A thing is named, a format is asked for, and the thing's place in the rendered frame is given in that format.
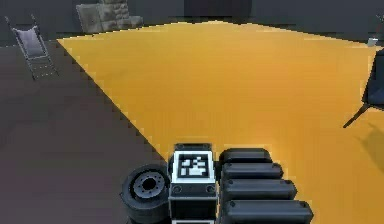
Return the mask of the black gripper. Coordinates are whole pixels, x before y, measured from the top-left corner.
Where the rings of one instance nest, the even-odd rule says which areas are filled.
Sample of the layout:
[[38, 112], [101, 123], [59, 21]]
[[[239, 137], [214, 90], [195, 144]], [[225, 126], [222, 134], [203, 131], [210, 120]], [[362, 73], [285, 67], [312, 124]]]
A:
[[134, 169], [119, 194], [132, 224], [164, 224], [169, 219], [167, 167], [148, 164]]

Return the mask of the grey stone block pile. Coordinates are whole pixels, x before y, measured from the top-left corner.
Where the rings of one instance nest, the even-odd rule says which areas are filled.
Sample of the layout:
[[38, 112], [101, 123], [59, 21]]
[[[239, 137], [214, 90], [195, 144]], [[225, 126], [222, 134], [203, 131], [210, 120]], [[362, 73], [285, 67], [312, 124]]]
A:
[[143, 26], [141, 16], [131, 15], [127, 0], [99, 0], [76, 6], [82, 31], [86, 34], [135, 29]]

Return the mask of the dark blue chair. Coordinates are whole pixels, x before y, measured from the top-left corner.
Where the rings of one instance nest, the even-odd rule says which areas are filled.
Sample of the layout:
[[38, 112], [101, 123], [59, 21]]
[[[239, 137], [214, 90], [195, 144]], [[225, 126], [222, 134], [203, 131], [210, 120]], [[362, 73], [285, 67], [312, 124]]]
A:
[[384, 49], [375, 53], [370, 74], [362, 95], [362, 106], [343, 125], [347, 128], [369, 108], [384, 111]]

